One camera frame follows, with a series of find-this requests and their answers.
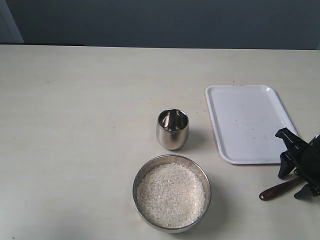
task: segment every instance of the stainless steel cup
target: stainless steel cup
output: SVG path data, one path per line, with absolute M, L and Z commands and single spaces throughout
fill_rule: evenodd
M 189 134 L 188 116 L 181 110 L 168 109 L 160 113 L 156 123 L 156 138 L 168 150 L 181 148 Z

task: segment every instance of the plastic tray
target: plastic tray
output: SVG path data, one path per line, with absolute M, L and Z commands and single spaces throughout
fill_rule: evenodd
M 231 164 L 279 164 L 276 132 L 297 134 L 276 92 L 266 85 L 213 85 L 205 90 L 221 156 Z

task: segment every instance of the metal bowl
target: metal bowl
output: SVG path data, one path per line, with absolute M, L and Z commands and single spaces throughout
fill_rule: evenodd
M 147 219 L 144 216 L 144 214 L 139 209 L 138 202 L 137 202 L 137 188 L 138 188 L 139 184 L 141 183 L 142 179 L 146 176 L 146 174 L 159 165 L 171 164 L 171 163 L 179 164 L 183 167 L 186 167 L 190 171 L 192 171 L 197 176 L 197 178 L 200 180 L 200 182 L 202 183 L 203 189 L 204 189 L 204 198 L 205 199 L 204 199 L 204 206 L 203 206 L 203 210 L 202 210 L 201 215 L 198 217 L 198 219 L 196 221 L 194 221 L 190 225 L 186 225 L 186 226 L 179 227 L 179 228 L 168 228 L 168 227 L 159 226 L 159 225 L 153 223 L 152 221 L 150 221 L 149 219 Z M 204 217 L 205 213 L 207 212 L 207 210 L 209 208 L 210 202 L 211 202 L 211 187 L 210 187 L 210 182 L 209 182 L 208 177 L 206 176 L 205 172 L 194 161 L 192 161 L 184 156 L 170 154 L 170 155 L 157 156 L 157 157 L 151 159 L 150 161 L 148 161 L 146 164 L 144 164 L 141 167 L 141 169 L 139 170 L 139 172 L 135 176 L 135 179 L 133 182 L 132 195 L 133 195 L 135 207 L 136 207 L 139 215 L 142 217 L 142 219 L 147 224 L 149 224 L 153 228 L 160 230 L 160 231 L 163 231 L 163 232 L 182 233 L 184 231 L 191 229 Z

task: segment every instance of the uncooked rice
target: uncooked rice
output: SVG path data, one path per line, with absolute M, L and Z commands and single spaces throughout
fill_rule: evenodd
M 152 223 L 165 228 L 192 224 L 205 205 L 205 191 L 197 176 L 176 163 L 155 167 L 137 188 L 137 204 Z

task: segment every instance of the table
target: table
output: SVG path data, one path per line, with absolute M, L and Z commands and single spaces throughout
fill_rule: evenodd
M 299 135 L 319 131 L 320 51 L 0 46 L 1 240 L 318 239 L 320 200 L 301 188 L 263 202 L 279 165 L 231 165 L 219 155 L 205 98 L 210 85 L 273 87 Z M 189 116 L 186 145 L 212 185 L 204 219 L 157 231 L 132 199 L 137 171 L 171 153 L 158 114 Z

